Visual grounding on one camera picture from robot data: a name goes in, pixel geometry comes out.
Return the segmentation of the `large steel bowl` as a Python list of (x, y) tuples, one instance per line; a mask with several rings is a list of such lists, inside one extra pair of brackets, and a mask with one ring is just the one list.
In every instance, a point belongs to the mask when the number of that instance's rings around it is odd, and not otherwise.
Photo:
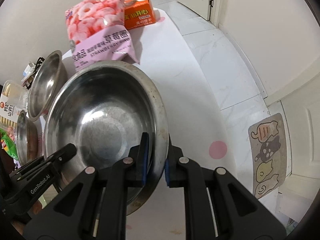
[(85, 168), (101, 170), (127, 157), (143, 133), (149, 135), (146, 183), (129, 189), (128, 214), (142, 207), (162, 176), (169, 144), (167, 114), (157, 87), (138, 67), (96, 62), (74, 74), (54, 99), (44, 128), (44, 156), (70, 143), (76, 147), (57, 182), (63, 189)]

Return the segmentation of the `small steel bowl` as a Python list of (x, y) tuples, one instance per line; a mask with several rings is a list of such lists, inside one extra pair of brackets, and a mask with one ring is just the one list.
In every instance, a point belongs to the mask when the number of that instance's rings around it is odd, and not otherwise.
[(33, 161), (38, 155), (38, 134), (35, 124), (22, 110), (17, 119), (16, 149), (21, 166)]

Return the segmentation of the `cartoon printed tablecloth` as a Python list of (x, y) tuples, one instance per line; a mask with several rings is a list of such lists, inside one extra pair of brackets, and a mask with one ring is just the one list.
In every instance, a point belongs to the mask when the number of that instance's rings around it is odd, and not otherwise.
[[(169, 138), (201, 166), (225, 167), (236, 174), (220, 107), (198, 62), (171, 18), (156, 10), (157, 22), (130, 31), (142, 70), (164, 103)], [(75, 73), (70, 53), (63, 62), (68, 79)]]

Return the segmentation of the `green chips bag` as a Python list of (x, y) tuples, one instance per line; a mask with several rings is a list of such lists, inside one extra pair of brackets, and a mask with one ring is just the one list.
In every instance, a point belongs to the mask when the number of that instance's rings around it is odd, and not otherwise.
[(13, 141), (13, 135), (1, 128), (1, 146), (5, 152), (15, 160), (18, 160), (16, 144)]

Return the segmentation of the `biscuit package clear tray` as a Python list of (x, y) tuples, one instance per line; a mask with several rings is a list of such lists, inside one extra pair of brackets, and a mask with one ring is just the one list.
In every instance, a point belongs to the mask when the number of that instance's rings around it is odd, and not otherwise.
[(27, 110), (29, 90), (12, 80), (7, 80), (1, 91), (1, 124), (16, 128), (22, 110)]

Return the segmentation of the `medium steel bowl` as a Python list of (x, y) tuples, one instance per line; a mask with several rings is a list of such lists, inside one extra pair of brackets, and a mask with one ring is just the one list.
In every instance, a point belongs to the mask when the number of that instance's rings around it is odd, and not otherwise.
[(56, 50), (46, 57), (29, 89), (28, 115), (31, 121), (48, 114), (55, 97), (67, 80), (62, 53)]

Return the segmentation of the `black rack with clutter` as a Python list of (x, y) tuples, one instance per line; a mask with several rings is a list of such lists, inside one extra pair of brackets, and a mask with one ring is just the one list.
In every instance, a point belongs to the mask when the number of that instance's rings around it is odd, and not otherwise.
[(39, 71), (39, 68), (44, 63), (45, 58), (39, 57), (36, 61), (36, 63), (29, 62), (26, 66), (24, 72), (23, 72), (23, 79), (22, 79), (22, 86), (26, 89), (30, 89), (31, 85), (33, 83), (33, 80), (35, 79), (35, 75)]

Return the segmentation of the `cat pattern floor mat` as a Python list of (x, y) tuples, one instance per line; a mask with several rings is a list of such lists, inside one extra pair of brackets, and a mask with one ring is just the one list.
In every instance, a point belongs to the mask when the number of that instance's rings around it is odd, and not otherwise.
[(280, 187), (286, 178), (287, 145), (283, 117), (274, 114), (248, 129), (253, 160), (253, 194), (257, 199)]

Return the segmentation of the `pink strawberry snack bag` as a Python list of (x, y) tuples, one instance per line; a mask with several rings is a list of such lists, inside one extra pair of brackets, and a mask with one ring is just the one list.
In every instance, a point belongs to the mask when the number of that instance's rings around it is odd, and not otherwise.
[(138, 62), (125, 23), (125, 0), (83, 0), (65, 11), (75, 70), (98, 61)]

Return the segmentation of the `orange Ovaltine box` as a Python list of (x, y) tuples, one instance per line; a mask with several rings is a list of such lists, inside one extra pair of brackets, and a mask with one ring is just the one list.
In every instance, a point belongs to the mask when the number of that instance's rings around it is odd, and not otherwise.
[(127, 30), (156, 23), (151, 0), (126, 0), (124, 26)]

